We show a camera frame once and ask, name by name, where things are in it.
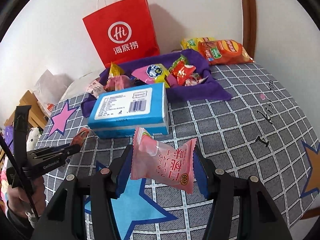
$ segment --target human hand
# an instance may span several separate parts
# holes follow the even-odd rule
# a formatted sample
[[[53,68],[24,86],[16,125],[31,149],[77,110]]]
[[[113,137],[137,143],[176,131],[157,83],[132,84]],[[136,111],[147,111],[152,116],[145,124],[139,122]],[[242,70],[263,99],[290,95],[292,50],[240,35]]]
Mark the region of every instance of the human hand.
[[[35,192],[32,195],[32,200],[36,206],[36,210],[38,215],[41,215],[46,207],[45,199],[46,195],[44,193],[44,179],[43,177],[39,177],[33,181]],[[26,209],[23,206],[23,201],[29,203],[26,192],[20,188],[12,188],[11,185],[8,187],[8,205],[9,208],[15,213],[17,216],[22,218],[28,218],[26,215]]]

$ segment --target white wall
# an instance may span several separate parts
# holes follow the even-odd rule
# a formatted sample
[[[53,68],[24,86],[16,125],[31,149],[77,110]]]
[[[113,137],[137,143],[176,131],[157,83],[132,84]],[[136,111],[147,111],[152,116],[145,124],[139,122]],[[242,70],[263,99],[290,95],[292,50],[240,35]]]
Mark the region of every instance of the white wall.
[[[161,53],[191,36],[242,41],[241,0],[148,2]],[[103,67],[82,22],[95,10],[96,0],[31,0],[23,8],[0,43],[0,125],[46,68],[76,79]]]
[[[255,60],[291,93],[320,137],[320,31],[297,0],[256,0]]]

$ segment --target pink star pattern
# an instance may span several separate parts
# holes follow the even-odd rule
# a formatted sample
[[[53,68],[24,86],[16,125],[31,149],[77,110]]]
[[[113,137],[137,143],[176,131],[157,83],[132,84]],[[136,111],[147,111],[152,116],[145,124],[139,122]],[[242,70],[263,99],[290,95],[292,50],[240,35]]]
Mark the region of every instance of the pink star pattern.
[[[53,123],[53,126],[51,127],[51,130],[47,138],[49,138],[49,136],[52,135],[55,131],[58,131],[59,133],[64,135],[67,121],[69,117],[77,110],[77,108],[78,107],[69,109],[69,102],[67,100],[61,112],[50,118]]]

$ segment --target blue box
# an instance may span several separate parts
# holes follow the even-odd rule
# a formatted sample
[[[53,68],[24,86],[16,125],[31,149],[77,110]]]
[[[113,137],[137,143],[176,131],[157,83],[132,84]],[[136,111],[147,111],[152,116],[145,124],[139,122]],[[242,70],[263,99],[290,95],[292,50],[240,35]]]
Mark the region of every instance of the blue box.
[[[129,137],[136,127],[150,134],[168,134],[168,101],[164,83],[99,95],[88,126],[100,138]]]

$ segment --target orange star pattern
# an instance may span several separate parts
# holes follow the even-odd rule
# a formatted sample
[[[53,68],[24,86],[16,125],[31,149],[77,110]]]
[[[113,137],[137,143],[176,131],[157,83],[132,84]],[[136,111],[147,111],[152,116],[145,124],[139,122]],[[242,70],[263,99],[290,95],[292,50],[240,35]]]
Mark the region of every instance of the orange star pattern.
[[[303,198],[307,195],[310,195],[312,192],[319,192],[320,189],[320,144],[318,145],[318,149],[315,150],[305,142],[302,142],[302,145],[306,151],[311,169],[307,179],[307,182],[301,192],[300,198]]]

